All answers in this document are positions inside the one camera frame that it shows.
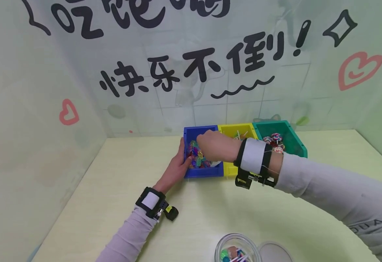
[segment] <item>black wrist strap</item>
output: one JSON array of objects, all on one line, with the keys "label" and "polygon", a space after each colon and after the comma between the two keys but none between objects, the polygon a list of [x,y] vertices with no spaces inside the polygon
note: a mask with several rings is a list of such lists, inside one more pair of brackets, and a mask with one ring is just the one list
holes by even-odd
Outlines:
[{"label": "black wrist strap", "polygon": [[[146,198],[146,196],[150,192],[155,194],[159,198],[157,204],[154,206],[153,209],[150,209],[148,206],[143,204],[143,200]],[[155,190],[154,188],[151,188],[151,187],[146,187],[144,189],[143,193],[141,193],[140,197],[136,201],[136,205],[138,207],[141,207],[142,209],[144,209],[145,212],[146,212],[146,215],[149,218],[159,219],[161,213],[163,212],[166,215],[167,219],[169,219],[171,221],[174,221],[174,219],[179,214],[179,212],[176,209],[176,207],[173,207],[173,206],[169,205],[169,203],[166,201],[166,196],[162,192],[159,192],[159,191],[157,191],[157,190]]]},{"label": "black wrist strap", "polygon": [[242,142],[237,158],[233,162],[233,165],[238,167],[237,176],[234,180],[235,185],[237,187],[243,187],[243,188],[249,189],[252,184],[252,180],[254,180],[259,183],[262,183],[262,185],[275,187],[277,183],[275,181],[268,180],[268,178],[270,177],[268,174],[268,168],[271,161],[272,147],[269,144],[265,145],[264,156],[262,158],[262,166],[259,171],[259,175],[254,175],[240,168],[245,146],[246,146],[246,139]]}]

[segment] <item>red heart drawing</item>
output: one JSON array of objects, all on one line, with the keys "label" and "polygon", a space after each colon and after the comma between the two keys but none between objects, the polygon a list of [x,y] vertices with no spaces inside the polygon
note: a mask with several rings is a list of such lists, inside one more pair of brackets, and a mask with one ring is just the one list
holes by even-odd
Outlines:
[{"label": "red heart drawing", "polygon": [[[372,78],[373,75],[377,72],[377,70],[380,68],[380,66],[382,64],[382,55],[373,55],[372,57],[370,57],[368,59],[367,59],[367,56],[368,56],[367,52],[354,53],[353,55],[348,57],[347,60],[345,60],[342,63],[342,66],[339,69],[339,90],[340,91],[348,90],[351,87],[357,86],[357,85],[361,84],[362,82],[367,81],[368,79]],[[355,78],[359,78],[359,77],[362,77],[362,78],[353,82],[353,83],[350,83],[349,85],[346,85],[345,84],[345,70],[346,70],[348,64],[352,60],[354,60],[355,58],[359,58],[358,69],[362,69],[364,66],[366,66],[367,64],[369,64],[373,61],[376,62],[376,66],[374,67],[374,69],[371,72],[369,72],[364,77],[362,77],[364,75],[364,72],[361,72],[359,74],[354,74],[354,72],[350,71],[348,73],[348,77],[350,79],[355,79]]]},{"label": "red heart drawing", "polygon": [[[68,107],[70,107],[70,109],[72,110],[73,114],[75,115],[73,118],[71,119],[65,119],[64,117],[67,116],[69,114],[69,109]],[[72,124],[75,124],[79,121],[79,115],[77,114],[77,110],[75,108],[75,105],[73,105],[72,101],[70,101],[70,99],[64,99],[63,100],[63,103],[62,103],[62,111],[60,112],[60,121],[62,124],[64,125],[72,125]]]}]

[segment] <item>glass jar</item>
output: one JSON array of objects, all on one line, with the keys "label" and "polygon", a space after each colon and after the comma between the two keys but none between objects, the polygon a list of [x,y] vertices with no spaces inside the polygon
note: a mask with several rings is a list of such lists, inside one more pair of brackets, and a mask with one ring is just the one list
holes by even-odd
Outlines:
[{"label": "glass jar", "polygon": [[221,260],[221,251],[229,248],[230,246],[235,246],[236,248],[241,249],[244,254],[248,254],[249,256],[245,259],[246,262],[262,261],[258,252],[258,248],[252,242],[252,240],[238,233],[228,234],[221,238],[216,246],[214,261],[223,262]]}]

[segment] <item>beige table surface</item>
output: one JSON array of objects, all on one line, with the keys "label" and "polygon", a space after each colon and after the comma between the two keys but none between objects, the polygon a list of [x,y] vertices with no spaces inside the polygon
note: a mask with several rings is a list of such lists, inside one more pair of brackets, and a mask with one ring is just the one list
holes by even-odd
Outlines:
[{"label": "beige table surface", "polygon": [[[355,130],[298,132],[309,158],[382,181],[382,156]],[[93,262],[177,151],[179,137],[108,138],[34,262]],[[342,223],[291,195],[234,179],[185,181],[168,195],[180,211],[150,234],[139,261],[213,261],[219,239],[238,232],[257,245],[276,241],[295,261],[376,261]]]}]

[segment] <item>hand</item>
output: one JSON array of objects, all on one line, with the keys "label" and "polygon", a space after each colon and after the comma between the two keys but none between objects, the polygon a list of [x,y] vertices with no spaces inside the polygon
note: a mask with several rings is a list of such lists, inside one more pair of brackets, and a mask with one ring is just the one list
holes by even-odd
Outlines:
[{"label": "hand", "polygon": [[155,190],[166,195],[167,191],[169,191],[172,186],[184,178],[185,173],[191,164],[191,157],[188,157],[184,162],[184,152],[185,142],[184,138],[181,138],[178,152],[170,161],[162,177],[156,185],[154,185],[153,188]]},{"label": "hand", "polygon": [[197,136],[197,143],[207,160],[224,162],[235,161],[241,145],[240,140],[211,130]]}]

